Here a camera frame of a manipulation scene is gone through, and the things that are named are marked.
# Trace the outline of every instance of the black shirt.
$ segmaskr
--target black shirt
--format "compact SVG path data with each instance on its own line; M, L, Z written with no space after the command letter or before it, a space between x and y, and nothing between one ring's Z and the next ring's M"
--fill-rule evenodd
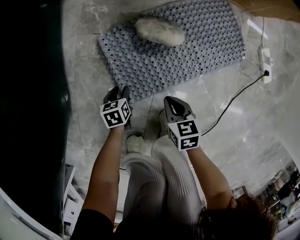
M80 212L71 240L93 239L192 239L192 227L177 224L166 218L125 218L113 233L113 224L104 214L84 209Z

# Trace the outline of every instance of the white pants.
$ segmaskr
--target white pants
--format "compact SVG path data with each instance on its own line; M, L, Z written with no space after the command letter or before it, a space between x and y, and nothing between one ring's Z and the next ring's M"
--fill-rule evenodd
M168 136L157 139L151 157L130 153L124 158L130 174L123 218L131 214L158 217L163 211L176 222L194 225L202 209L186 158Z

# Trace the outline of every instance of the perforated mat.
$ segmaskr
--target perforated mat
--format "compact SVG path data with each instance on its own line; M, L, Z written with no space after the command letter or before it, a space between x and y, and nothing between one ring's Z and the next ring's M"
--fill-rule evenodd
M242 60L244 42L230 4L222 0L184 1L143 12L180 26L186 36L178 47L140 39L135 21L99 37L117 84L130 88L130 102L144 99Z

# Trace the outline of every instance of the marble floor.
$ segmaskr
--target marble floor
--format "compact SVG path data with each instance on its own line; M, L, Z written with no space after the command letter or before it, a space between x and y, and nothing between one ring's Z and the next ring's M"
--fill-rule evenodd
M100 116L103 97L115 86L97 37L112 24L124 21L168 0L65 0L63 4L63 48L72 117L69 126L66 162L76 166L75 187L84 197L95 158L108 135ZM238 20L240 12L232 6ZM230 99L260 74L258 47L262 17L242 13L242 34L246 60L240 64L198 77L132 104L132 130L151 144L158 136L158 114L165 96L188 102L205 131L212 126ZM274 59L272 82L258 82L235 99L217 126L201 138L205 153L221 169L232 188L246 185L255 194L291 157L276 137L276 122L288 103L296 78L300 78L300 24L265 18L264 45ZM118 210L122 211L129 176L120 172Z

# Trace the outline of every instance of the black cable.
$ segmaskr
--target black cable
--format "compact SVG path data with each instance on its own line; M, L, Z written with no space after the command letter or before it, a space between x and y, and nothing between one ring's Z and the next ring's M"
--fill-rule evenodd
M254 83L256 83L258 80L260 80L263 76L269 76L269 72L266 70L264 71L264 74L261 75L259 78L257 78L253 83L249 84L247 87L245 87L242 91L240 91L234 98L231 99L231 101L229 102L229 104L227 105L227 107L224 109L224 111L222 112L221 116L218 118L217 122L209 129L207 130L205 133L201 134L201 136L204 136L205 134L209 133L220 121L221 117L223 116L223 114L226 112L226 110L229 108L230 104L233 102L233 100L239 95L241 94L245 89L247 89L248 87L252 86Z

